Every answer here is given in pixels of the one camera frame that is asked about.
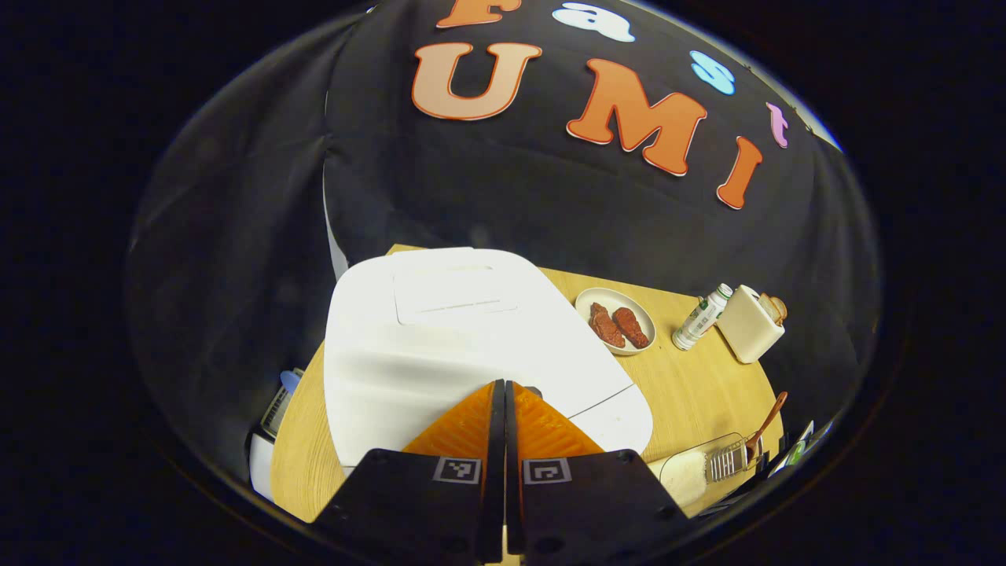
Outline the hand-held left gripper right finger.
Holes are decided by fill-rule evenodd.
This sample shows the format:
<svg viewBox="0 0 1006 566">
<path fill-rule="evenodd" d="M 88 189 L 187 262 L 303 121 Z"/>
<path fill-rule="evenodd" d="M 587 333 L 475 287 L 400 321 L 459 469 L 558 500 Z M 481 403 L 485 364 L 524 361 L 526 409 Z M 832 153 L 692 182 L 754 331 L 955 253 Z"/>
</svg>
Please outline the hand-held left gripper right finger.
<svg viewBox="0 0 1006 566">
<path fill-rule="evenodd" d="M 639 566 L 689 530 L 685 513 L 632 449 L 531 458 L 542 439 L 519 414 L 528 389 L 505 386 L 506 550 L 522 566 Z"/>
</svg>

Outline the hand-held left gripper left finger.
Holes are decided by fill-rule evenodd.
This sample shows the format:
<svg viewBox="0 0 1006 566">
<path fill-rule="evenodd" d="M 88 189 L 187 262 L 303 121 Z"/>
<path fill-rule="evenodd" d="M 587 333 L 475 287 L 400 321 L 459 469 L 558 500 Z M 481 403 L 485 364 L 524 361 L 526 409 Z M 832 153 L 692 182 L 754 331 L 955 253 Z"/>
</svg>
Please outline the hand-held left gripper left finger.
<svg viewBox="0 0 1006 566">
<path fill-rule="evenodd" d="M 506 383 L 479 391 L 475 454 L 371 449 L 316 525 L 374 564 L 483 566 L 504 556 Z"/>
</svg>

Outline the white rice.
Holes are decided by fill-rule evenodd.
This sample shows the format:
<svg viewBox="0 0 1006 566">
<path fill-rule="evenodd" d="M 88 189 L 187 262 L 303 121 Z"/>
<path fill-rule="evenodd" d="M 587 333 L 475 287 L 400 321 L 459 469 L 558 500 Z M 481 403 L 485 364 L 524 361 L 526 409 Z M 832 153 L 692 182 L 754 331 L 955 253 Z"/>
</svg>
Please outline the white rice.
<svg viewBox="0 0 1006 566">
<path fill-rule="evenodd" d="M 660 481 L 678 506 L 692 505 L 707 491 L 707 456 L 703 452 L 683 452 L 669 458 L 660 473 Z"/>
</svg>

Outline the white rice cooker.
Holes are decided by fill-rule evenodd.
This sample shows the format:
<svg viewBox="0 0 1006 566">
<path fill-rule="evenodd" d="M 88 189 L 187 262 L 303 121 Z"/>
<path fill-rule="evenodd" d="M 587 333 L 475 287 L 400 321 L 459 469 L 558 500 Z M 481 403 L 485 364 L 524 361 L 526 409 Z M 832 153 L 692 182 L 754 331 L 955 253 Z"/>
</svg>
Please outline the white rice cooker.
<svg viewBox="0 0 1006 566">
<path fill-rule="evenodd" d="M 538 389 L 608 451 L 644 451 L 649 402 L 542 269 L 492 248 L 433 248 L 349 268 L 324 337 L 328 427 L 342 466 L 402 450 L 484 384 Z"/>
</svg>

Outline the brown wooden spoon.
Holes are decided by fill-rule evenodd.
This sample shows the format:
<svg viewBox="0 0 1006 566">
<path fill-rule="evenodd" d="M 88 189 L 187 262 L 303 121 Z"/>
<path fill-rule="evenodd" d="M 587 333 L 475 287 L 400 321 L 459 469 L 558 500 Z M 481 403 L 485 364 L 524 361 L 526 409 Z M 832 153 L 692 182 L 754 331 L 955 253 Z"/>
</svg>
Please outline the brown wooden spoon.
<svg viewBox="0 0 1006 566">
<path fill-rule="evenodd" d="M 789 393 L 787 391 L 781 391 L 780 394 L 777 395 L 775 404 L 773 404 L 773 407 L 770 408 L 768 415 L 766 415 L 766 419 L 762 422 L 762 425 L 759 426 L 758 430 L 754 431 L 754 434 L 751 434 L 751 436 L 747 438 L 747 441 L 745 441 L 745 455 L 747 455 L 748 462 L 754 460 L 754 456 L 764 451 L 758 447 L 759 441 L 761 441 L 762 435 L 764 435 L 766 429 L 768 429 L 770 424 L 772 424 L 773 419 L 780 414 L 780 410 L 782 410 L 784 404 L 786 404 L 788 397 Z"/>
</svg>

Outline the clear plastic rice container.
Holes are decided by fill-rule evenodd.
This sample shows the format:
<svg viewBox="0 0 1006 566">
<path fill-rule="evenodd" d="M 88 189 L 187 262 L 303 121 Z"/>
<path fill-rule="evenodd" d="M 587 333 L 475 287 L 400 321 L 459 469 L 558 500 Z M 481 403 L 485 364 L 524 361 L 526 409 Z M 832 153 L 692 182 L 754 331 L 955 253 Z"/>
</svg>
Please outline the clear plastic rice container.
<svg viewBox="0 0 1006 566">
<path fill-rule="evenodd" d="M 686 516 L 718 504 L 754 476 L 759 454 L 739 433 L 729 433 L 649 466 Z"/>
</svg>

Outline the red meat piece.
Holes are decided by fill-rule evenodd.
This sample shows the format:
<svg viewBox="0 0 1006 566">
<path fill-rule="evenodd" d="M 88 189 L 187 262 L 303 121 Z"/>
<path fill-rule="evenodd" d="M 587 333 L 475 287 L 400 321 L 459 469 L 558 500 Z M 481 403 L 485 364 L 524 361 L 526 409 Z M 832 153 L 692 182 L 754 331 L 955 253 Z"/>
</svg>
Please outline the red meat piece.
<svg viewBox="0 0 1006 566">
<path fill-rule="evenodd" d="M 611 318 L 607 308 L 603 305 L 599 303 L 592 303 L 592 305 L 590 305 L 588 323 L 590 329 L 592 329 L 605 344 L 617 348 L 625 347 L 625 337 L 622 335 L 619 327 L 615 324 L 614 319 Z"/>
<path fill-rule="evenodd" d="M 649 347 L 650 338 L 644 333 L 640 326 L 636 313 L 632 309 L 620 307 L 613 313 L 615 326 L 618 327 L 622 335 L 637 350 L 644 350 Z"/>
</svg>

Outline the white oval plate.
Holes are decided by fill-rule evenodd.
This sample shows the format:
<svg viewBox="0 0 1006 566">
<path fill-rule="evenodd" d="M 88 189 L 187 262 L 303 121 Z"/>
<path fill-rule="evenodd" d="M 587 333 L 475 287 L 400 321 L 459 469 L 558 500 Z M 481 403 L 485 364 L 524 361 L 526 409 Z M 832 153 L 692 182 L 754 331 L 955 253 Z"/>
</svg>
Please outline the white oval plate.
<svg viewBox="0 0 1006 566">
<path fill-rule="evenodd" d="M 628 340 L 625 340 L 625 347 L 617 348 L 605 344 L 600 339 L 600 337 L 598 337 L 596 333 L 594 333 L 593 330 L 590 329 L 590 331 L 592 331 L 594 336 L 598 340 L 600 340 L 601 344 L 603 344 L 604 347 L 606 347 L 607 350 L 610 351 L 613 355 L 617 355 L 617 357 L 633 357 L 633 355 L 639 355 L 640 352 L 649 350 L 650 347 L 653 347 L 653 345 L 656 344 L 657 332 L 656 332 L 656 325 L 653 322 L 653 319 L 651 318 L 649 312 L 644 310 L 642 305 L 640 305 L 635 300 L 632 300 L 632 298 L 628 297 L 628 295 L 622 294 L 621 292 L 615 291 L 610 288 L 601 288 L 601 287 L 588 288 L 586 290 L 583 290 L 581 293 L 579 293 L 574 300 L 574 309 L 576 312 L 578 312 L 578 315 L 581 315 L 581 318 L 585 320 L 588 326 L 589 326 L 588 319 L 590 313 L 590 305 L 592 305 L 592 303 L 599 303 L 604 307 L 606 307 L 608 313 L 610 313 L 611 315 L 611 318 L 613 318 L 614 311 L 616 311 L 620 307 L 626 307 L 632 309 L 632 311 L 636 313 L 636 316 L 639 320 L 640 326 L 642 327 L 644 333 L 646 333 L 647 336 L 650 338 L 649 347 L 644 348 L 644 350 L 637 350 L 635 347 L 633 347 L 632 344 L 629 343 Z"/>
</svg>

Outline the white drink bottle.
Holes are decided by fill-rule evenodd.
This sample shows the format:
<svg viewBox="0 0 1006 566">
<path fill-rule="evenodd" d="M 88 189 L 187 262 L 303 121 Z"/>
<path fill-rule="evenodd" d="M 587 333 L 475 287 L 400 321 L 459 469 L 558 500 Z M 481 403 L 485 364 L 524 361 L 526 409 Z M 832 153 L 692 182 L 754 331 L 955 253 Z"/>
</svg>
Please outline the white drink bottle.
<svg viewBox="0 0 1006 566">
<path fill-rule="evenodd" d="M 672 334 L 672 343 L 675 344 L 675 347 L 682 351 L 691 350 L 697 341 L 718 322 L 732 294 L 732 287 L 719 284 L 712 293 L 700 297 L 690 315 Z"/>
</svg>

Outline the white rack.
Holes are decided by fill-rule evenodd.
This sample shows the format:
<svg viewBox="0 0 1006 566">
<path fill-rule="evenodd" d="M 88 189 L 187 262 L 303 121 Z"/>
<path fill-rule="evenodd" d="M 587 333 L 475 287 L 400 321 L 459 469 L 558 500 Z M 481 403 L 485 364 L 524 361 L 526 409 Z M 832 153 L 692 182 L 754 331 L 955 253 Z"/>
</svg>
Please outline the white rack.
<svg viewBox="0 0 1006 566">
<path fill-rule="evenodd" d="M 794 465 L 794 466 L 788 466 L 788 467 L 786 467 L 786 466 L 784 466 L 784 462 L 786 461 L 787 456 L 789 455 L 789 452 L 790 452 L 791 448 L 793 448 L 794 445 L 798 441 L 800 441 L 801 439 L 807 439 L 809 441 L 809 446 L 808 446 L 808 449 L 807 449 L 806 453 L 804 454 L 804 456 L 802 456 L 801 461 L 798 463 L 798 465 L 801 465 L 802 460 L 807 459 L 812 454 L 812 452 L 815 451 L 817 444 L 819 444 L 820 441 L 830 432 L 830 430 L 832 429 L 832 426 L 834 425 L 834 423 L 835 423 L 835 420 L 831 419 L 830 421 L 827 421 L 827 422 L 821 424 L 820 426 L 818 426 L 817 424 L 815 424 L 814 421 L 811 421 L 805 427 L 805 429 L 802 430 L 802 433 L 797 437 L 797 440 L 795 441 L 795 443 L 793 445 L 791 445 L 790 449 L 786 452 L 786 454 L 783 454 L 782 458 L 780 459 L 780 461 L 777 462 L 777 464 L 775 466 L 773 466 L 772 469 L 769 470 L 769 476 L 775 476 L 775 474 L 777 474 L 779 471 L 782 471 L 784 469 L 787 469 L 788 467 L 795 467 L 795 466 L 797 466 L 797 465 Z"/>
</svg>

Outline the white toaster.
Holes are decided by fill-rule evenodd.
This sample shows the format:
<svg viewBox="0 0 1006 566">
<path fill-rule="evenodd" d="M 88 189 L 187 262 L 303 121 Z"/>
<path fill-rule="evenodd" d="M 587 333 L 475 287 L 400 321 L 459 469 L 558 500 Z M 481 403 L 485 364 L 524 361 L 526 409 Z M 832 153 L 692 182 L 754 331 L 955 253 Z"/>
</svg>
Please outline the white toaster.
<svg viewBox="0 0 1006 566">
<path fill-rule="evenodd" d="M 750 286 L 740 285 L 727 301 L 716 322 L 734 358 L 740 363 L 754 363 L 784 335 L 784 324 L 777 326 L 758 305 L 759 294 Z"/>
</svg>

